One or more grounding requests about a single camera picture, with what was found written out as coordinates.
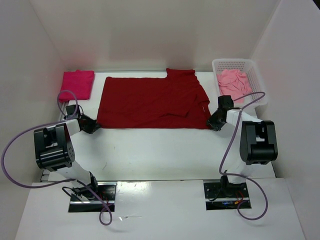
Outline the magenta t shirt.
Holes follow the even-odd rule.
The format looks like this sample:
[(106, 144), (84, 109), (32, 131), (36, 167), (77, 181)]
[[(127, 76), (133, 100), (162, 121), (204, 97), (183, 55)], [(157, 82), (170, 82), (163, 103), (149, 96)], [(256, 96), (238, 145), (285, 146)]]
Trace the magenta t shirt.
[(77, 100), (89, 100), (95, 79), (95, 72), (93, 70), (76, 70), (67, 71), (63, 73), (62, 85), (60, 91), (62, 92), (58, 101), (60, 103), (74, 100), (73, 92)]

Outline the dark red t shirt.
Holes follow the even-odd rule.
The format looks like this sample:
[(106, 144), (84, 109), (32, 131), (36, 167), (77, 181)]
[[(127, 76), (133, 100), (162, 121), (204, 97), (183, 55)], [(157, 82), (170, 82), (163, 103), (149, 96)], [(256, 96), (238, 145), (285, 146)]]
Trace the dark red t shirt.
[(194, 70), (166, 69), (165, 78), (107, 77), (97, 122), (105, 129), (206, 130), (210, 100)]

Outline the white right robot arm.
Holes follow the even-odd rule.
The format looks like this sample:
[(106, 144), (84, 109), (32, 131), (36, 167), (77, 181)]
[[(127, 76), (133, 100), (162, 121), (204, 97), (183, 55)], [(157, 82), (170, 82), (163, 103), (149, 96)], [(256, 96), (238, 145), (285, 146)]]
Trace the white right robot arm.
[[(219, 191), (232, 196), (252, 175), (255, 165), (267, 165), (278, 157), (276, 129), (273, 121), (261, 120), (241, 109), (217, 109), (207, 120), (211, 130), (218, 132), (224, 125), (234, 126), (234, 131), (223, 154), (218, 171), (221, 174)], [(239, 157), (230, 169), (223, 170), (229, 151), (239, 135)]]

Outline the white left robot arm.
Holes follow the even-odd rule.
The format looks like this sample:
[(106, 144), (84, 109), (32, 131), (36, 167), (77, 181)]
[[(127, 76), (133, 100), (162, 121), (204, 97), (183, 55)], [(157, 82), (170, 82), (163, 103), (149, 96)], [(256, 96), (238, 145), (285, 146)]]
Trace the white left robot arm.
[(75, 194), (88, 200), (94, 200), (99, 196), (100, 187), (94, 175), (76, 161), (71, 136), (80, 132), (93, 134), (99, 128), (100, 125), (96, 120), (82, 114), (76, 119), (36, 129), (33, 132), (37, 166), (71, 179)]

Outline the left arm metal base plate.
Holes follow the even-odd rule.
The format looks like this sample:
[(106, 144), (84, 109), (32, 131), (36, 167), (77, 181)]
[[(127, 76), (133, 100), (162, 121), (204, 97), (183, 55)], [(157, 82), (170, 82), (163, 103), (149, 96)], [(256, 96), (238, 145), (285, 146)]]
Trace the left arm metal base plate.
[[(116, 182), (98, 181), (97, 195), (109, 206), (110, 211), (115, 211)], [(100, 212), (103, 204), (96, 197), (85, 198), (83, 195), (76, 194), (71, 187), (63, 187), (64, 192), (69, 196), (69, 213), (94, 213)]]

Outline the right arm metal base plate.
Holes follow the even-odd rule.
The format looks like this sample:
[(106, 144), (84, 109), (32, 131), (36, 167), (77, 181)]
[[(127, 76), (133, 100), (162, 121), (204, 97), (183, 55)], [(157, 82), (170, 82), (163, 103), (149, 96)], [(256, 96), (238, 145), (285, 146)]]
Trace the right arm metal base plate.
[(204, 181), (204, 197), (207, 211), (251, 209), (247, 185), (231, 184), (223, 188), (218, 180)]

